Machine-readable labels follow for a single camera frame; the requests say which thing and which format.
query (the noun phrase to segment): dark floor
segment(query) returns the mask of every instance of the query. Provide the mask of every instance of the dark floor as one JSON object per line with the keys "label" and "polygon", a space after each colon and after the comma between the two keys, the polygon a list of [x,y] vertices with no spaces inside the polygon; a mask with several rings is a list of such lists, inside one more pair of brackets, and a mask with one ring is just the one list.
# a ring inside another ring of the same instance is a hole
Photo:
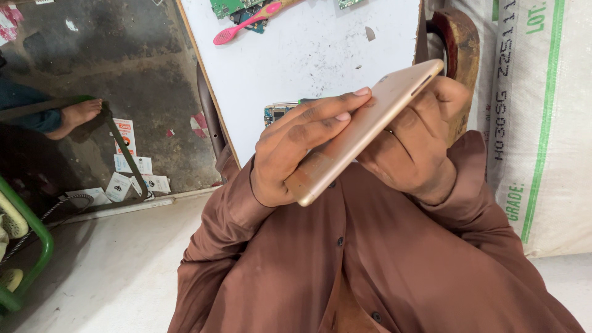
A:
{"label": "dark floor", "polygon": [[[56,0],[18,9],[25,21],[18,39],[0,47],[8,61],[2,75],[55,97],[108,101],[115,118],[134,122],[138,156],[152,158],[154,174],[171,179],[172,193],[220,181],[209,138],[191,129],[190,117],[201,111],[196,60],[174,0],[159,6],[151,0]],[[168,138],[167,129],[175,135]],[[114,172],[114,141],[100,119],[58,142],[6,126],[0,132],[0,172],[22,187],[27,201],[105,188]]]}

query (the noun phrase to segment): cable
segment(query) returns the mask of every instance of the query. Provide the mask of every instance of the cable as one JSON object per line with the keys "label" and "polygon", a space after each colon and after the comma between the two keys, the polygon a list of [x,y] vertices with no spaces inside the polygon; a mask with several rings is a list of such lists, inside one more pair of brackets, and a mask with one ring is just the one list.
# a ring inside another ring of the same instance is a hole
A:
{"label": "cable", "polygon": [[[88,203],[86,204],[86,206],[82,209],[80,209],[78,212],[76,212],[75,214],[72,214],[70,216],[68,216],[67,218],[61,220],[60,222],[56,223],[55,225],[52,224],[52,228],[49,229],[49,231],[56,229],[58,226],[62,225],[65,221],[71,219],[72,217],[74,217],[75,215],[78,215],[82,212],[84,212],[88,207],[90,207],[92,205],[92,202],[95,201],[95,199],[91,196],[89,196],[88,194],[75,194],[74,196],[71,197],[67,197],[64,200],[56,203],[52,208],[50,208],[50,210],[48,210],[42,217],[41,217],[41,222],[43,223],[43,221],[56,209],[58,208],[61,204],[63,204],[66,201],[69,201],[71,199],[76,199],[76,198],[84,198],[88,200]],[[27,232],[26,235],[24,235],[19,241],[18,243],[13,247],[13,249],[4,256],[4,258],[2,259],[2,261],[0,261],[0,266],[2,266],[7,260],[8,258],[10,258],[11,256],[13,256],[14,254],[18,253],[20,250],[26,248],[22,247],[22,245],[24,244],[24,242],[27,240],[27,238],[33,233],[33,230],[29,230],[29,232]]]}

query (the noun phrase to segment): brown shalwar kameez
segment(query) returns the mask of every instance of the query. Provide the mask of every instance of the brown shalwar kameez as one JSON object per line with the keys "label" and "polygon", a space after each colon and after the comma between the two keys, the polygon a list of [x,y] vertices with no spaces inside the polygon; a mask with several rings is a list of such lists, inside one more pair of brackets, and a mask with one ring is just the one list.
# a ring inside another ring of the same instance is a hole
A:
{"label": "brown shalwar kameez", "polygon": [[239,172],[230,157],[179,267],[169,332],[583,332],[484,182],[480,134],[448,157],[458,176],[438,206],[351,163],[309,207],[277,208],[253,196],[252,163]]}

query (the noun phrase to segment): smartphone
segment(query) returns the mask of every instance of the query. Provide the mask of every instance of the smartphone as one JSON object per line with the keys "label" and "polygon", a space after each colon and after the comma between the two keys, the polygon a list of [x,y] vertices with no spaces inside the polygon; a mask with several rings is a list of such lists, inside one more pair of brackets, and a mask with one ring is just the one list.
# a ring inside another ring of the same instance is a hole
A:
{"label": "smartphone", "polygon": [[331,141],[311,149],[285,180],[300,206],[319,197],[443,67],[435,59],[383,76],[372,87],[372,98],[352,113],[348,126]]}

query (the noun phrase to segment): concrete floor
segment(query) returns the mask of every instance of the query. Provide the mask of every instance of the concrete floor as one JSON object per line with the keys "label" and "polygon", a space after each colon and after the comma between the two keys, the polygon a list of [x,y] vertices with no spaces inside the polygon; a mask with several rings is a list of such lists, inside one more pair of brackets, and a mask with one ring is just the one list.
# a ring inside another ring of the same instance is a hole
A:
{"label": "concrete floor", "polygon": [[[166,332],[176,269],[208,198],[56,229],[50,265],[33,284],[26,307],[5,318],[0,332]],[[37,253],[32,245],[18,255]],[[533,263],[549,291],[592,332],[592,254]]]}
{"label": "concrete floor", "polygon": [[[1,75],[54,97],[108,101],[115,118],[134,121],[138,156],[152,158],[154,174],[171,179],[172,193],[221,180],[209,138],[191,129],[190,117],[201,112],[197,61],[174,0],[159,6],[151,0],[31,2],[18,9],[25,20],[17,39],[1,47],[8,61]],[[31,192],[40,191],[39,178],[52,185],[33,203],[43,195],[105,188],[115,171],[114,140],[99,118],[58,142],[0,127],[0,145],[8,150],[3,157],[10,161],[0,163],[0,173],[7,181],[19,178]],[[167,129],[175,135],[168,138]]]}

